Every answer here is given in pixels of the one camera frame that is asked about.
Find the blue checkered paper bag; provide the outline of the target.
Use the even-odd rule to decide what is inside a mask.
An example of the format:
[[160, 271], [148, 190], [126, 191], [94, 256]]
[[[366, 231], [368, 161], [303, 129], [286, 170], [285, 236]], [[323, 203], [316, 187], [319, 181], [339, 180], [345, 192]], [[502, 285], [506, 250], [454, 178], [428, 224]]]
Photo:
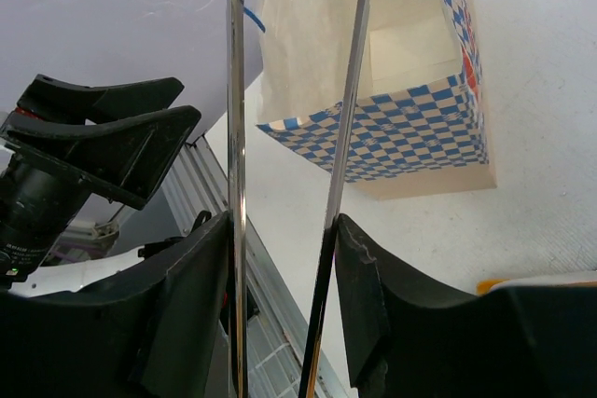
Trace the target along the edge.
[[[495, 187], [472, 0], [368, 0], [345, 179], [378, 199]], [[260, 0], [257, 127], [330, 171], [357, 0]]]

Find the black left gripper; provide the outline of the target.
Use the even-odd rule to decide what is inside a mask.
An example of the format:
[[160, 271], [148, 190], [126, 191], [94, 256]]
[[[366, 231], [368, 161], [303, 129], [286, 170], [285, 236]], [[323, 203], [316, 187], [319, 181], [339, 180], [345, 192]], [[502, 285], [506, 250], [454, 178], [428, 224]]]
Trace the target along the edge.
[[[95, 88], [35, 77], [2, 124], [20, 155], [1, 174], [3, 286], [41, 265], [90, 192], [146, 206], [201, 119], [189, 105], [166, 109], [183, 89], [175, 77]], [[86, 121], [104, 124], [62, 124]]]

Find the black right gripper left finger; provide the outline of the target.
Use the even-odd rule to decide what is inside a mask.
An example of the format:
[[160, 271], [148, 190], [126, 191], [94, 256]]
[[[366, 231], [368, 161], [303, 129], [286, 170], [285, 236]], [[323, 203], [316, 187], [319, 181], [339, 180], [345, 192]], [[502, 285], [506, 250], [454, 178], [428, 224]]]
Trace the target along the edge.
[[228, 277], [229, 217], [76, 292], [1, 295], [5, 397], [202, 397]]

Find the metal tongs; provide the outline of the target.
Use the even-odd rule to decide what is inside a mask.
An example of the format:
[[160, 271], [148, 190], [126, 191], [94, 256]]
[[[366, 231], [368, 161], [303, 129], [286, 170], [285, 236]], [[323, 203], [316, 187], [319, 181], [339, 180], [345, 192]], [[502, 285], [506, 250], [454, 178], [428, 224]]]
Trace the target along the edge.
[[[227, 114], [229, 222], [229, 366], [238, 396], [248, 388], [246, 310], [246, 176], [244, 108], [244, 0], [227, 0]], [[357, 0], [334, 165], [326, 204], [312, 309], [298, 394], [312, 397], [318, 379], [326, 301], [338, 234], [338, 218], [354, 121], [358, 83], [366, 43], [369, 0]]]

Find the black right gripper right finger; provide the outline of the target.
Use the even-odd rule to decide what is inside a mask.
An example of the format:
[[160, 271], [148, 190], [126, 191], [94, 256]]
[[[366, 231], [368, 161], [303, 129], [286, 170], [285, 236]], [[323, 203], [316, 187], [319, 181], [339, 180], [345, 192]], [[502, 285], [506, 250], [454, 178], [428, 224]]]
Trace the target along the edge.
[[335, 268], [352, 387], [362, 397], [592, 397], [596, 291], [514, 286], [476, 296], [339, 220]]

